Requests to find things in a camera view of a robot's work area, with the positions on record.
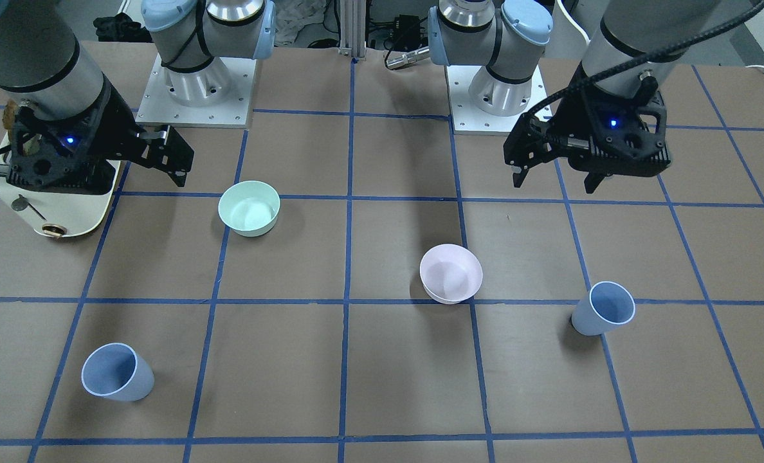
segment cup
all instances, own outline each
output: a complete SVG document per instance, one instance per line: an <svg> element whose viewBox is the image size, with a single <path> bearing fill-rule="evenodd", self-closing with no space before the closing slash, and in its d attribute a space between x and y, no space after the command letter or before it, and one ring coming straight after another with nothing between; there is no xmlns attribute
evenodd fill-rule
<svg viewBox="0 0 764 463"><path fill-rule="evenodd" d="M616 282L602 281L576 304L570 322L579 333L596 336L625 325L635 313L637 304L628 290Z"/></svg>
<svg viewBox="0 0 764 463"><path fill-rule="evenodd" d="M110 343L88 355L82 365L82 386L96 397L138 401L153 389L153 371L130 346Z"/></svg>

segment white chair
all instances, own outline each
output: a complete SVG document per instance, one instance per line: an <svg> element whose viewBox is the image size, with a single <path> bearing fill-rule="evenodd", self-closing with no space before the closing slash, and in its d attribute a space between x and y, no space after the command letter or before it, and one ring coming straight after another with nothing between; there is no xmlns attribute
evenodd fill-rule
<svg viewBox="0 0 764 463"><path fill-rule="evenodd" d="M588 34L570 17L562 0L553 4L553 30L545 47L545 58L582 59L588 48Z"/></svg>

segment bowl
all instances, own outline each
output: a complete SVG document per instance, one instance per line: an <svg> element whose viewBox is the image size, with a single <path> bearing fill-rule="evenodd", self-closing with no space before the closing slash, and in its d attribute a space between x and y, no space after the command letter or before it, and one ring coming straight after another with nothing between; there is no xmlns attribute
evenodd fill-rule
<svg viewBox="0 0 764 463"><path fill-rule="evenodd" d="M419 278L425 292L436 302L457 304L479 291L482 266L476 256L462 246L432 247L419 263Z"/></svg>
<svg viewBox="0 0 764 463"><path fill-rule="evenodd" d="M219 200L219 218L243 237L264 235L277 222L279 193L260 181L244 181L230 188Z"/></svg>

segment metal mounting plate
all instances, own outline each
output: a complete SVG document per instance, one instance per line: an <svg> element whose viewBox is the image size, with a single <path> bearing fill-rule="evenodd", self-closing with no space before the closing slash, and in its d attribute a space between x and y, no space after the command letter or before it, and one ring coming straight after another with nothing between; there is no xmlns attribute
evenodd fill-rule
<svg viewBox="0 0 764 463"><path fill-rule="evenodd" d="M168 93L161 59L156 55L145 94L139 103L136 122L140 125L167 123L174 127L221 127L247 129L250 125L255 59L222 58L235 83L227 100L211 106L190 107L180 105Z"/></svg>
<svg viewBox="0 0 764 463"><path fill-rule="evenodd" d="M446 76L448 79L448 97L450 99L450 111L453 115L453 132L455 134L470 135L508 135L520 115L494 116L477 108L468 96L468 88L482 66L448 66ZM534 70L531 77L534 87L526 109L541 102L546 96L545 85L541 81L539 67ZM544 108L537 114L538 118L548 120L552 117L550 108Z"/></svg>

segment mint green bowl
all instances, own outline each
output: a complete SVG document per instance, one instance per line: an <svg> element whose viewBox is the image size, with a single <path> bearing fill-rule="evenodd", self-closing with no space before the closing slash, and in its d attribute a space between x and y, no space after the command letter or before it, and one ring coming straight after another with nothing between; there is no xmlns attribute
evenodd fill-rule
<svg viewBox="0 0 764 463"><path fill-rule="evenodd" d="M219 217L243 237L264 235L276 225L279 193L260 181L244 181L230 188L219 200Z"/></svg>

